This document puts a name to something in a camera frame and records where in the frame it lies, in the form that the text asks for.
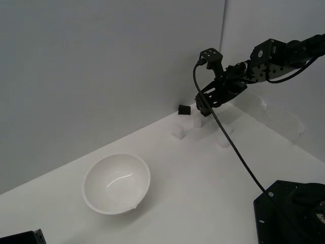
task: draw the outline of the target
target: black cable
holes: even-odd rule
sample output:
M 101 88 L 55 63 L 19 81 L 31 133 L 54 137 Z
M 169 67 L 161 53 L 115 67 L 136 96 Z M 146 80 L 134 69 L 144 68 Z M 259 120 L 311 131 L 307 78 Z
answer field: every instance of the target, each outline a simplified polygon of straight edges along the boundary
M 318 59 L 318 57 L 313 57 L 308 63 L 306 63 L 302 68 L 300 68 L 297 72 L 295 72 L 294 74 L 292 75 L 289 75 L 288 77 L 285 77 L 281 80 L 270 80 L 270 70 L 267 69 L 266 70 L 266 75 L 265 75 L 265 78 L 266 80 L 269 82 L 269 83 L 272 83 L 272 84 L 279 84 L 279 83 L 283 83 L 287 80 L 290 80 L 294 77 L 296 77 L 297 75 L 299 75 L 301 72 L 303 72 L 305 69 L 307 69 L 313 62 L 316 61 L 316 59 Z
M 235 144 L 233 143 L 233 141 L 231 140 L 231 138 L 229 137 L 228 133 L 225 131 L 225 129 L 223 128 L 220 120 L 218 119 L 217 115 L 215 114 L 215 112 L 213 111 L 212 107 L 210 106 L 210 104 L 208 103 L 208 101 L 206 100 L 206 98 L 204 97 L 201 89 L 199 88 L 198 82 L 197 82 L 197 78 L 196 78 L 196 70 L 197 67 L 202 64 L 196 64 L 194 66 L 193 69 L 193 80 L 194 80 L 194 84 L 200 94 L 201 99 L 203 100 L 203 102 L 205 103 L 205 105 L 208 107 L 208 109 L 210 110 L 210 112 L 212 113 L 215 121 L 217 121 L 220 129 L 222 130 L 222 132 L 224 133 L 225 137 L 227 138 L 227 140 L 229 141 L 230 145 L 233 147 L 235 153 L 237 154 L 237 156 L 239 157 L 240 161 L 242 162 L 242 164 L 244 165 L 245 169 L 248 171 L 248 173 L 250 174 L 250 176 L 252 177 L 252 179 L 254 180 L 254 182 L 257 184 L 257 186 L 260 188 L 260 190 L 264 193 L 264 195 L 270 200 L 270 202 L 274 205 L 274 207 L 282 214 L 282 216 L 289 222 L 289 224 L 292 226 L 292 228 L 296 231 L 296 233 L 299 235 L 299 237 L 302 238 L 302 240 L 304 240 L 304 238 L 302 237 L 302 234 L 300 233 L 300 231 L 298 230 L 298 228 L 296 227 L 296 225 L 289 219 L 289 217 L 282 211 L 282 209 L 273 201 L 273 199 L 269 196 L 269 194 L 267 193 L 267 191 L 264 189 L 264 187 L 261 185 L 261 183 L 259 183 L 259 181 L 257 180 L 257 178 L 255 177 L 255 175 L 253 174 L 253 172 L 250 170 L 250 168 L 248 167 L 248 165 L 246 164 L 245 160 L 243 159 L 243 157 L 241 156 L 241 154 L 239 153 L 238 149 L 236 148 Z

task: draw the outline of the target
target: robotic arm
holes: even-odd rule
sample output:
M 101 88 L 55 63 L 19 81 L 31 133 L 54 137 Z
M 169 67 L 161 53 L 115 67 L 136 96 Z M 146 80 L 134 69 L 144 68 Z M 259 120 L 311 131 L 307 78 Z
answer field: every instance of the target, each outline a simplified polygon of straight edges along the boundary
M 243 92 L 247 84 L 282 83 L 300 74 L 324 54 L 325 34 L 288 43 L 269 39 L 254 48 L 249 60 L 228 66 L 224 71 L 222 54 L 209 48 L 200 53 L 200 59 L 204 59 L 202 64 L 207 63 L 208 70 L 213 70 L 215 78 L 202 92 L 210 106 L 216 108 Z M 299 70 L 293 75 L 273 80 L 296 69 Z M 195 100 L 201 114 L 208 116 L 211 112 L 199 94 Z
M 278 180 L 267 190 L 264 189 L 212 108 L 235 98 L 248 84 L 285 82 L 299 75 L 324 54 L 325 34 L 302 42 L 283 43 L 269 39 L 254 48 L 249 60 L 228 66 L 225 71 L 221 65 L 221 53 L 213 48 L 202 51 L 194 67 L 193 80 L 199 92 L 196 96 L 198 110 L 204 116 L 212 113 L 240 161 L 263 192 L 254 201 L 258 243 L 324 244 L 325 185 Z M 215 78 L 200 90 L 196 69 L 204 64 L 207 64 L 208 70 L 213 70 Z M 283 79 L 274 80 L 294 70 L 297 71 Z

